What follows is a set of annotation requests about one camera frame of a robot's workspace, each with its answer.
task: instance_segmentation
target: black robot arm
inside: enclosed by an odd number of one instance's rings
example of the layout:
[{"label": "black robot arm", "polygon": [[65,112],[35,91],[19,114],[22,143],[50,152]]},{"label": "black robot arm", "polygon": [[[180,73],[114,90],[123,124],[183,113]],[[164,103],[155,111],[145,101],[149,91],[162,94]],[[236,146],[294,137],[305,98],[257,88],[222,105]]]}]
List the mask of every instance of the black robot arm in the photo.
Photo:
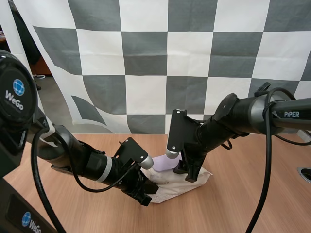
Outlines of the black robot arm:
[{"label": "black robot arm", "polygon": [[[266,96],[267,91],[258,91],[255,97],[245,99],[229,94],[219,104],[215,114],[206,121],[191,119],[186,110],[174,110],[167,156],[175,158],[179,152],[182,155],[174,172],[187,173],[186,180],[195,182],[207,153],[231,138],[250,133],[266,134]],[[268,106],[271,135],[281,133],[284,128],[311,130],[311,98],[285,100],[273,94],[271,101],[272,104]]]},{"label": "black robot arm", "polygon": [[32,142],[45,129],[35,152],[53,169],[73,174],[87,191],[103,190],[85,187],[78,176],[113,185],[141,205],[150,203],[148,194],[156,193],[158,187],[140,169],[150,169],[153,160],[132,138],[120,142],[116,154],[108,157],[78,141],[64,126],[53,125],[37,103],[37,90],[27,69],[15,56],[0,50],[0,177],[19,166],[26,141]]},{"label": "black robot arm", "polygon": [[[140,170],[150,169],[153,160],[131,137],[120,142],[120,147],[113,157],[106,156],[104,151],[94,149],[85,142],[77,140],[64,126],[52,125],[40,109],[36,120],[32,123],[27,141],[32,142],[33,136],[42,128],[49,129],[38,141],[38,157],[52,164],[54,170],[82,176],[100,183],[111,185],[122,177],[114,187],[136,199],[141,205],[148,206],[158,186],[150,181]],[[101,192],[78,184],[90,192]]]}]

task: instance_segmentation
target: blue globe logo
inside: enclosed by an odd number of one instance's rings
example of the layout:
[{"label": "blue globe logo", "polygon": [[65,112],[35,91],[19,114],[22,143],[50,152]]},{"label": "blue globe logo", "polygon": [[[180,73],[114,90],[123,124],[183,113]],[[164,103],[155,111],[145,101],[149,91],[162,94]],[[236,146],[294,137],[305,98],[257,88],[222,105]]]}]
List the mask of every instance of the blue globe logo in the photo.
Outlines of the blue globe logo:
[{"label": "blue globe logo", "polygon": [[23,225],[23,227],[28,226],[30,219],[31,219],[31,214],[27,211],[26,213],[24,213],[24,216],[21,220],[21,224]]},{"label": "blue globe logo", "polygon": [[13,90],[18,96],[22,96],[25,93],[25,86],[20,79],[15,79],[13,82]]}]

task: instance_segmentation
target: black cable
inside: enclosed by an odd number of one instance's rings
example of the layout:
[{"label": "black cable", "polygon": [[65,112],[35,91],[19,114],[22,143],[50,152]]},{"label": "black cable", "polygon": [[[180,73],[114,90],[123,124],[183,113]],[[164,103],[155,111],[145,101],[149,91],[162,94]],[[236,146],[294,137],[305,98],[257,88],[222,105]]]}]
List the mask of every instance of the black cable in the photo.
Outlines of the black cable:
[{"label": "black cable", "polygon": [[[270,102],[271,97],[269,97],[269,94],[266,97],[265,100],[265,106],[268,106]],[[270,183],[270,176],[271,176],[271,162],[272,162],[272,145],[271,145],[271,131],[270,131],[270,109],[267,108],[264,120],[266,123],[266,168],[265,168],[265,174],[264,174],[264,181],[263,181],[263,187],[260,195],[260,199],[256,208],[256,211],[252,217],[252,220],[250,221],[246,233],[251,233],[258,218],[262,211],[263,205],[266,201],[268,189],[269,189],[269,183]]]},{"label": "black cable", "polygon": [[271,163],[272,163],[272,145],[271,145],[271,125],[270,125],[270,107],[273,105],[273,103],[270,102],[272,95],[276,92],[280,91],[286,94],[289,98],[294,98],[294,96],[286,89],[284,88],[274,88],[270,90],[266,96],[265,99],[265,108],[263,110],[264,112],[264,120],[266,123],[266,168],[265,168],[265,175],[264,175],[264,181],[263,181],[263,187],[260,195],[260,199],[257,205],[257,208],[255,210],[255,213],[252,217],[251,222],[249,223],[246,233],[251,233],[258,218],[262,211],[263,205],[266,201],[268,189],[269,189],[269,183],[270,183],[270,176],[271,176]]},{"label": "black cable", "polygon": [[105,187],[105,188],[102,188],[102,189],[92,189],[92,188],[88,188],[86,187],[84,184],[82,184],[82,182],[80,181],[79,177],[78,177],[78,174],[77,174],[77,171],[76,171],[76,168],[75,168],[75,165],[74,165],[74,162],[73,162],[73,158],[72,158],[72,154],[71,154],[71,151],[70,149],[68,148],[68,145],[67,143],[64,141],[64,139],[62,137],[60,137],[59,135],[56,136],[57,139],[61,142],[61,144],[63,145],[63,147],[66,149],[68,155],[69,155],[69,161],[70,161],[70,166],[71,166],[71,171],[72,171],[72,174],[76,180],[76,182],[78,183],[78,185],[84,189],[85,191],[88,191],[88,192],[91,192],[91,193],[101,193],[101,192],[104,192],[104,191],[107,191],[109,190],[110,188],[113,188],[115,185],[117,185],[119,182],[121,182],[121,180],[130,172],[132,171],[133,169],[135,169],[138,164],[137,163],[134,163],[130,166],[130,168],[119,178],[117,179],[115,182],[113,182],[112,184],[110,184],[108,187]]},{"label": "black cable", "polygon": [[33,171],[35,187],[37,188],[37,192],[39,194],[39,197],[42,201],[42,204],[48,216],[50,217],[52,223],[54,224],[56,230],[59,233],[66,233],[65,229],[63,228],[62,224],[59,222],[54,210],[51,207],[51,204],[44,191],[44,188],[43,188],[43,185],[40,179],[40,175],[39,175],[39,168],[38,168],[38,162],[37,162],[38,141],[39,141],[40,136],[44,134],[45,132],[47,132],[48,130],[49,129],[47,128],[40,130],[39,132],[37,132],[37,134],[33,138],[32,145],[31,145],[31,168]]},{"label": "black cable", "polygon": [[231,150],[231,149],[233,148],[233,146],[232,146],[230,140],[227,140],[227,142],[228,142],[228,145],[229,145],[229,146],[227,146],[225,143],[222,143],[221,146],[222,146],[223,148],[227,149],[227,150]]},{"label": "black cable", "polygon": [[[305,133],[309,134],[309,136],[311,136],[311,134],[308,131],[304,130],[303,132],[305,132]],[[298,145],[298,146],[309,146],[309,145],[311,145],[311,140],[309,142],[294,142],[294,141],[288,140],[288,139],[286,139],[284,137],[281,137],[279,135],[275,135],[275,136],[277,138],[283,140],[284,142],[288,142],[288,143],[291,143],[291,144],[294,144],[294,145]]]}]

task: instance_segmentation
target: table surface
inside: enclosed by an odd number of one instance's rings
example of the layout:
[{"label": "table surface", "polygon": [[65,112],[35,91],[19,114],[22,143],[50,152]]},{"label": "table surface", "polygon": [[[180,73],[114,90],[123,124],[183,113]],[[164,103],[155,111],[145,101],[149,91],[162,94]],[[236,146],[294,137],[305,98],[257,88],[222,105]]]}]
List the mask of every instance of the table surface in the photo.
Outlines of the table surface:
[{"label": "table surface", "polygon": [[[133,137],[152,157],[163,155],[166,135],[76,134],[109,156],[119,141]],[[297,135],[287,135],[299,140]],[[40,176],[50,203],[69,233],[242,233],[257,206],[264,177],[265,136],[232,140],[233,149],[218,147],[203,167],[213,173],[207,183],[161,204],[140,206],[118,189],[103,193],[82,190],[70,175],[50,169],[41,159]],[[311,166],[311,148],[273,138],[268,197],[254,233],[307,233],[311,230],[311,184],[297,167]],[[5,179],[49,222],[31,174],[30,144],[19,168]],[[91,188],[104,184],[82,178]]]}]

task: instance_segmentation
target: checkerboard backdrop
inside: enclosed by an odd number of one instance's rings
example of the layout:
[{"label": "checkerboard backdrop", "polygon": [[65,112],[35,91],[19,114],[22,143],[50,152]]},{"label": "checkerboard backdrop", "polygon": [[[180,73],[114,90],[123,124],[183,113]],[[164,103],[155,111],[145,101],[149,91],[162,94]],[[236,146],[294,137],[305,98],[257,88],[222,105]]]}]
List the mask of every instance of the checkerboard backdrop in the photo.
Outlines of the checkerboard backdrop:
[{"label": "checkerboard backdrop", "polygon": [[311,97],[310,0],[14,0],[75,123],[168,133],[266,81]]}]

